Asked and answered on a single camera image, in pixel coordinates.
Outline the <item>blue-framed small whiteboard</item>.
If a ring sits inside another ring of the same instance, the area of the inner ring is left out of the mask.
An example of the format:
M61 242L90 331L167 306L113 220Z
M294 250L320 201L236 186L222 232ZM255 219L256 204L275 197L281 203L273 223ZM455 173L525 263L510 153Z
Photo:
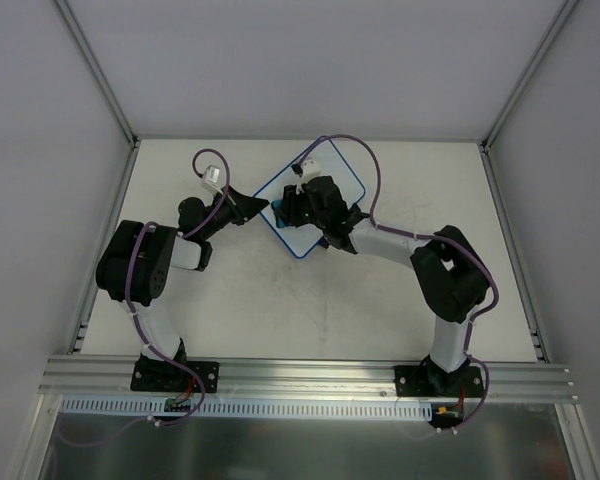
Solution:
M277 239L285 246L289 253L296 259L305 258L322 238L322 232L312 225L298 228L278 228L272 205L282 199L283 188L286 185L296 185L300 177L292 170L292 165L303 156L308 146L299 150L289 161L255 192L257 198L266 199L270 206L260 212L260 216L274 233ZM331 176L339 187L341 195L348 206L358 203L366 195L366 187L355 170L333 141L325 141L313 149L308 160L316 163L322 175Z

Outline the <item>blue whiteboard eraser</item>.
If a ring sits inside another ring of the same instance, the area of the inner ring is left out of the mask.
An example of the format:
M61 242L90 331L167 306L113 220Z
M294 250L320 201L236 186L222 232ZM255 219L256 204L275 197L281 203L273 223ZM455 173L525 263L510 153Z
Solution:
M286 228L288 226L288 218L285 212L285 208L282 200L276 200L271 203L271 207L274 213L276 227Z

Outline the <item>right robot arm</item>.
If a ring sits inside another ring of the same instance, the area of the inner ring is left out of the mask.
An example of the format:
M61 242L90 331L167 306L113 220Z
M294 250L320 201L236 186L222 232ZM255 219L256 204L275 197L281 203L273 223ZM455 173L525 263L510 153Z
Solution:
M346 204L330 176L286 186L272 210L280 228L312 225L328 246L411 268L435 315L432 347L415 382L436 396L461 387L470 366L472 323L492 277L458 228L447 225L433 234L417 235L377 224L369 213Z

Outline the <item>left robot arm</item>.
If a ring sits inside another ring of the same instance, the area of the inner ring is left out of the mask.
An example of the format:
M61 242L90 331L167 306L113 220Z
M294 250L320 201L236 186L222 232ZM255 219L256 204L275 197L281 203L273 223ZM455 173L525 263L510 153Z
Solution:
M158 302L169 272L205 270L211 237L249 222L268 205L229 187L208 205L197 197L182 200L176 227L123 220L109 240L96 267L97 287L130 316L141 341L140 359L155 365L154 378L165 389L177 390L189 377L184 340Z

